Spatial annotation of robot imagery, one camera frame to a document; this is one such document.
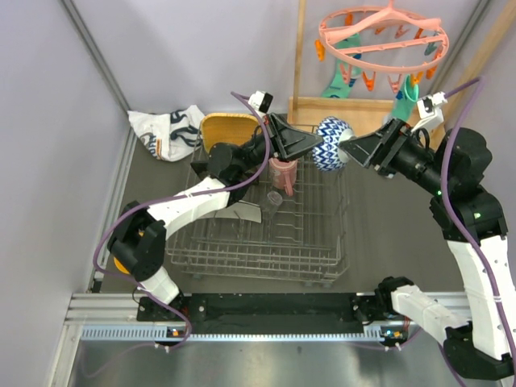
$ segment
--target blue and white patterned cup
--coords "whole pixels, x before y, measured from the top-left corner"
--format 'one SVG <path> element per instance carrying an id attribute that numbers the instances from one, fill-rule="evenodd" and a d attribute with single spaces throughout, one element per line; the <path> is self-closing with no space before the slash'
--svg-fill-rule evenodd
<path id="1" fill-rule="evenodd" d="M 314 163 L 323 172 L 336 171 L 346 166 L 349 156 L 339 149 L 339 143 L 355 137 L 352 127 L 342 119 L 326 117 L 318 126 L 317 134 L 324 139 L 312 149 Z"/>

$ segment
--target white cloth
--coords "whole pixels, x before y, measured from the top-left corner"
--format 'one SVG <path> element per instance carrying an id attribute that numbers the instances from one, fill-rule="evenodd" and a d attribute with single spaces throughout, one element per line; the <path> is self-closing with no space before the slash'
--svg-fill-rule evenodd
<path id="1" fill-rule="evenodd" d="M 178 161 L 201 145 L 198 133 L 204 114 L 197 105 L 171 114 L 127 113 L 132 129 L 158 160 Z"/>

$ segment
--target mug handle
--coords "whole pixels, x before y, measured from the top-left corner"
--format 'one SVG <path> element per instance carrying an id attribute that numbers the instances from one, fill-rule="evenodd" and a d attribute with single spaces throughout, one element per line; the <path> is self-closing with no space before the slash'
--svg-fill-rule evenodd
<path id="1" fill-rule="evenodd" d="M 285 174 L 285 192 L 289 196 L 293 196 L 292 182 L 290 181 L 289 174 Z"/>

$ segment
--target metal wire rack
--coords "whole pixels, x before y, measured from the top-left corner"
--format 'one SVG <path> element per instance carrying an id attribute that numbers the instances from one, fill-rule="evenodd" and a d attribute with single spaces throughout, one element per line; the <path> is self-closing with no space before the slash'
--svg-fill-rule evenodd
<path id="1" fill-rule="evenodd" d="M 206 160 L 199 148 L 192 160 Z M 311 156 L 298 161 L 294 195 L 269 221 L 200 219 L 169 239 L 166 252 L 185 273 L 275 278 L 330 284 L 349 267 L 346 254 L 348 194 L 345 169 L 322 173 Z M 274 189 L 268 170 L 244 201 L 260 203 Z M 186 188 L 199 182 L 190 170 Z"/>

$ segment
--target pink mug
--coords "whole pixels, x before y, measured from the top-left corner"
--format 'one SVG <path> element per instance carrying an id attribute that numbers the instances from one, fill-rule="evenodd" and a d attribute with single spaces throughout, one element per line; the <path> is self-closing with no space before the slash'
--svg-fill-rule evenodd
<path id="1" fill-rule="evenodd" d="M 298 161 L 284 163 L 278 159 L 268 161 L 268 170 L 276 188 L 284 189 L 287 195 L 293 196 L 293 185 L 298 174 Z"/>

